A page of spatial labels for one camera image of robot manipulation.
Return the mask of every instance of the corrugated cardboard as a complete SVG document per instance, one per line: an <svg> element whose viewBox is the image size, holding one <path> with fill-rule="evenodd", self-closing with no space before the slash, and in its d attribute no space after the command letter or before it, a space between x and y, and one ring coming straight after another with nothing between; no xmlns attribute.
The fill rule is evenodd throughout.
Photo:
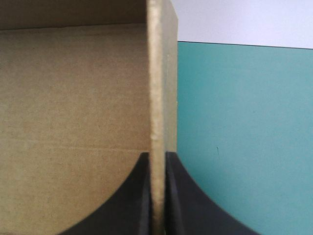
<svg viewBox="0 0 313 235"><path fill-rule="evenodd" d="M169 0L148 1L153 233L163 233L165 151L177 145L177 29Z"/></svg>
<svg viewBox="0 0 313 235"><path fill-rule="evenodd" d="M55 234L149 151L146 25L0 31L0 232Z"/></svg>
<svg viewBox="0 0 313 235"><path fill-rule="evenodd" d="M0 30L146 22L146 0L0 0Z"/></svg>
<svg viewBox="0 0 313 235"><path fill-rule="evenodd" d="M177 18L169 0L147 2L148 39L142 0L0 0L0 234L74 225L147 151L154 234L163 232ZM111 25L66 27L89 24ZM64 28L12 30L36 27Z"/></svg>

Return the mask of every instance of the black plastic piece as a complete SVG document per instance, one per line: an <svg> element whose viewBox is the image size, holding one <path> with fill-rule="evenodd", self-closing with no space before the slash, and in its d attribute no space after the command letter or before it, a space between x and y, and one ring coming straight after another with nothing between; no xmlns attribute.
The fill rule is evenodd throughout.
<svg viewBox="0 0 313 235"><path fill-rule="evenodd" d="M87 218L60 235L148 235L149 155L142 153L116 193Z"/></svg>
<svg viewBox="0 0 313 235"><path fill-rule="evenodd" d="M257 235L216 205L176 153L166 153L166 235Z"/></svg>

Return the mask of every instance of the white wall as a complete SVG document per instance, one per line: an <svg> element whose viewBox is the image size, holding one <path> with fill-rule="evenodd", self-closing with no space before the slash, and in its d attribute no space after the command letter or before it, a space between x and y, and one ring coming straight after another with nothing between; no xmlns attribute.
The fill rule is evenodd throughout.
<svg viewBox="0 0 313 235"><path fill-rule="evenodd" d="M179 41L313 48L313 0L172 0Z"/></svg>

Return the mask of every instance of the green panel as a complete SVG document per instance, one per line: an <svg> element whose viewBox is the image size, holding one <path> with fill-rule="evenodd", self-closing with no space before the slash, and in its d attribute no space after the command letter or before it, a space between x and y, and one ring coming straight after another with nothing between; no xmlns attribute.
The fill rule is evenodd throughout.
<svg viewBox="0 0 313 235"><path fill-rule="evenodd" d="M179 43L178 154L264 235L313 234L313 50Z"/></svg>

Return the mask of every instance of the cardboard edge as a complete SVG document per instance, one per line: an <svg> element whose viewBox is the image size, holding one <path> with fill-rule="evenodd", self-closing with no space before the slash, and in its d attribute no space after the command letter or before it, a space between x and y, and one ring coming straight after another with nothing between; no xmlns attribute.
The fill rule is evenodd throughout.
<svg viewBox="0 0 313 235"><path fill-rule="evenodd" d="M150 120L152 234L164 234L165 158L176 150L177 121L177 28L170 0L147 0ZM165 89L165 84L172 86Z"/></svg>

